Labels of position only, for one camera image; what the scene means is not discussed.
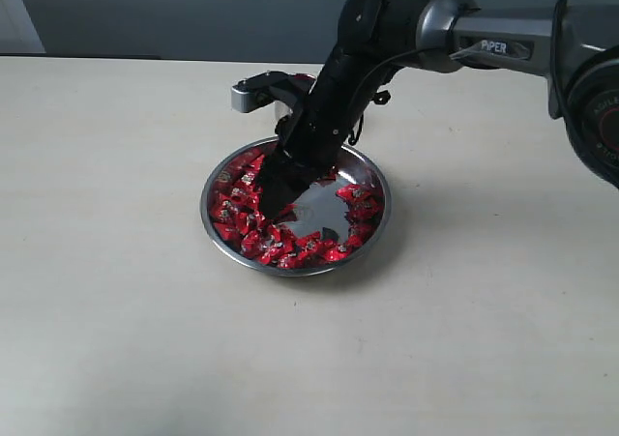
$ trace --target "white table surface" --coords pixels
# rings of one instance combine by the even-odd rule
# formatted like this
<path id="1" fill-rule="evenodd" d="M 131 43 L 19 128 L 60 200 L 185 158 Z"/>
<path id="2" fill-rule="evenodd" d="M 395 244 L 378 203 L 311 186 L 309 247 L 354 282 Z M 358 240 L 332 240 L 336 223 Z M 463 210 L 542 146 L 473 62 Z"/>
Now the white table surface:
<path id="1" fill-rule="evenodd" d="M 229 86 L 277 67 L 0 59 L 0 434 L 617 434 L 619 196 L 545 81 L 400 73 L 359 143 L 385 237 L 286 281 L 198 212 L 273 132 Z"/>

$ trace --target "metal bowl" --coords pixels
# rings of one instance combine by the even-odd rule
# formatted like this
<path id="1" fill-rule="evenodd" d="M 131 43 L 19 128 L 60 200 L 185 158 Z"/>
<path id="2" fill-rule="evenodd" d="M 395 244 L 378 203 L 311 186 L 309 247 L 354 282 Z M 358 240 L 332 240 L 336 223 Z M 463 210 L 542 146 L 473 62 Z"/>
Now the metal bowl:
<path id="1" fill-rule="evenodd" d="M 209 237 L 215 245 L 227 256 L 231 257 L 238 263 L 255 269 L 265 274 L 274 276 L 313 276 L 324 274 L 338 269 L 345 264 L 351 262 L 358 257 L 366 254 L 371 247 L 378 241 L 383 234 L 385 226 L 391 215 L 391 194 L 385 177 L 380 172 L 378 167 L 366 156 L 356 151 L 349 146 L 342 146 L 338 158 L 338 176 L 334 182 L 328 186 L 312 185 L 299 199 L 295 201 L 295 214 L 297 221 L 288 222 L 288 226 L 297 237 L 303 237 L 314 231 L 319 231 L 323 228 L 334 229 L 339 237 L 339 243 L 343 243 L 348 236 L 348 228 L 350 223 L 345 217 L 348 207 L 336 196 L 336 191 L 350 184 L 365 185 L 373 188 L 377 194 L 383 196 L 383 210 L 377 218 L 372 236 L 358 249 L 352 252 L 348 257 L 337 262 L 328 263 L 316 267 L 303 269 L 280 269 L 273 266 L 265 266 L 257 261 L 248 259 L 230 247 L 219 235 L 213 222 L 209 216 L 209 209 L 215 202 L 216 196 L 214 184 L 217 178 L 224 172 L 226 167 L 239 158 L 242 154 L 257 148 L 261 153 L 268 154 L 277 144 L 277 138 L 268 138 L 256 141 L 249 144 L 224 159 L 211 173 L 211 176 L 204 186 L 202 196 L 200 198 L 200 214 L 202 222 Z"/>

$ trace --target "robotic arm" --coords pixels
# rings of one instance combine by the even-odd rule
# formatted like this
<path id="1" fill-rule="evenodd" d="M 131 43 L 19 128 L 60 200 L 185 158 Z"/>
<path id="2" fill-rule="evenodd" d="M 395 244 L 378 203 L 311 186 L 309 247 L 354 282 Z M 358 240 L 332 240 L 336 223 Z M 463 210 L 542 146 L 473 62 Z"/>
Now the robotic arm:
<path id="1" fill-rule="evenodd" d="M 473 0 L 347 0 L 338 41 L 313 87 L 263 73 L 232 88 L 251 112 L 272 101 L 292 114 L 258 176 L 260 211 L 274 217 L 336 163 L 341 145 L 401 69 L 507 69 L 548 81 L 550 117 L 563 117 L 576 154 L 619 188 L 619 6 L 485 11 Z"/>

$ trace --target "bowl rim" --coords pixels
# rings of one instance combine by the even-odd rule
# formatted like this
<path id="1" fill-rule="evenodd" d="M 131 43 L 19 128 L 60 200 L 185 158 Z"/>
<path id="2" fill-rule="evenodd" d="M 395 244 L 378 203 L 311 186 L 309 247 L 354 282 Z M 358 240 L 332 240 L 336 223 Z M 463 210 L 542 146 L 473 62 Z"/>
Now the bowl rim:
<path id="1" fill-rule="evenodd" d="M 378 178 L 378 182 L 381 188 L 383 189 L 384 200 L 385 200 L 385 207 L 383 209 L 383 217 L 380 220 L 380 223 L 378 224 L 378 226 L 376 227 L 374 234 L 366 241 L 366 243 L 363 246 L 355 250 L 348 257 L 346 257 L 345 259 L 339 260 L 337 262 L 333 262 L 331 264 L 322 266 L 322 267 L 305 268 L 305 269 L 286 269 L 285 270 L 285 269 L 279 269 L 277 267 L 270 267 L 270 266 L 262 265 L 258 262 L 255 262 L 253 260 L 249 260 L 243 257 L 241 254 L 239 254 L 238 252 L 234 251 L 231 247 L 229 247 L 225 243 L 225 241 L 220 237 L 220 234 L 215 229 L 215 226 L 213 226 L 213 222 L 211 221 L 209 217 L 209 213 L 207 209 L 209 190 L 211 189 L 215 180 L 217 180 L 217 177 L 220 175 L 223 169 L 230 163 L 231 160 L 233 160 L 240 154 L 246 152 L 248 149 L 259 147 L 259 146 L 264 146 L 265 144 L 270 144 L 277 140 L 278 138 L 276 136 L 271 136 L 268 138 L 260 139 L 258 141 L 254 141 L 246 146 L 243 146 L 237 149 L 236 151 L 234 151 L 233 153 L 229 154 L 211 172 L 211 175 L 207 179 L 206 184 L 204 185 L 204 189 L 202 190 L 202 194 L 200 196 L 200 215 L 202 217 L 202 224 L 204 225 L 204 229 L 206 230 L 206 233 L 211 238 L 211 241 L 213 241 L 215 246 L 221 252 L 223 252 L 225 255 L 227 255 L 228 257 L 230 257 L 237 263 L 245 267 L 248 267 L 250 269 L 257 270 L 263 274 L 272 275 L 272 276 L 292 277 L 292 276 L 315 276 L 315 275 L 326 274 L 366 254 L 376 244 L 378 239 L 382 236 L 385 230 L 385 227 L 387 226 L 387 223 L 389 222 L 389 219 L 391 217 L 392 196 L 391 196 L 391 191 L 389 189 L 389 184 L 387 183 L 387 179 L 385 178 L 381 170 L 378 168 L 378 166 L 366 155 L 357 151 L 355 148 L 347 144 L 342 145 L 342 149 L 346 151 L 347 153 L 352 154 L 357 159 L 361 160 L 371 169 L 371 171 Z"/>

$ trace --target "black cable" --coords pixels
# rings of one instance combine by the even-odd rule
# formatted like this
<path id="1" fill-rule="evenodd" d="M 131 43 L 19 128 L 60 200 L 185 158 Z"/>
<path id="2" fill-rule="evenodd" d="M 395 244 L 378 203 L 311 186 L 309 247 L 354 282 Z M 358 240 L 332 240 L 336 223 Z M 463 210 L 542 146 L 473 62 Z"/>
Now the black cable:
<path id="1" fill-rule="evenodd" d="M 346 112 L 350 112 L 350 109 L 352 108 L 352 105 L 356 101 L 357 95 L 359 95 L 359 92 L 363 88 L 364 84 L 366 83 L 366 81 L 368 81 L 368 78 L 370 78 L 378 69 L 381 69 L 382 67 L 385 67 L 387 64 L 392 64 L 392 63 L 396 62 L 398 59 L 401 59 L 402 57 L 416 56 L 418 54 L 423 54 L 424 52 L 438 51 L 438 50 L 441 50 L 441 49 L 443 49 L 443 48 L 431 47 L 431 48 L 428 48 L 428 49 L 411 49 L 410 51 L 404 51 L 404 52 L 402 52 L 400 54 L 396 54 L 395 56 L 388 57 L 384 61 L 379 62 L 376 66 L 374 66 L 372 68 L 371 71 L 366 73 L 366 76 L 364 76 L 361 79 L 361 81 L 359 82 L 359 85 L 357 85 L 357 89 L 353 93 L 352 97 L 350 98 L 350 103 L 346 107 Z M 360 118 L 360 121 L 359 121 L 359 127 L 358 127 L 357 134 L 355 134 L 354 128 L 353 128 L 353 131 L 350 133 L 350 137 L 348 138 L 348 144 L 350 144 L 351 146 L 354 146 L 355 144 L 357 144 L 357 141 L 359 141 L 359 137 L 361 136 L 361 128 L 362 128 L 362 126 L 363 126 L 363 114 L 362 114 L 362 117 Z"/>
<path id="2" fill-rule="evenodd" d="M 572 114 L 572 111 L 568 107 L 568 100 L 562 88 L 561 73 L 559 72 L 561 63 L 559 60 L 559 44 L 561 42 L 563 17 L 567 9 L 568 0 L 557 0 L 554 6 L 554 13 L 552 15 L 552 34 L 550 37 L 550 77 L 552 78 L 552 86 L 557 97 L 559 111 L 563 115 L 563 120 L 565 121 L 566 130 L 568 132 L 568 138 L 570 139 L 575 152 L 580 156 L 580 159 L 583 160 L 588 166 L 593 165 L 594 173 L 619 188 L 619 184 L 615 178 L 607 172 L 606 166 L 601 160 L 591 153 L 588 146 L 584 143 L 584 139 L 578 132 L 576 126 L 577 122 Z"/>

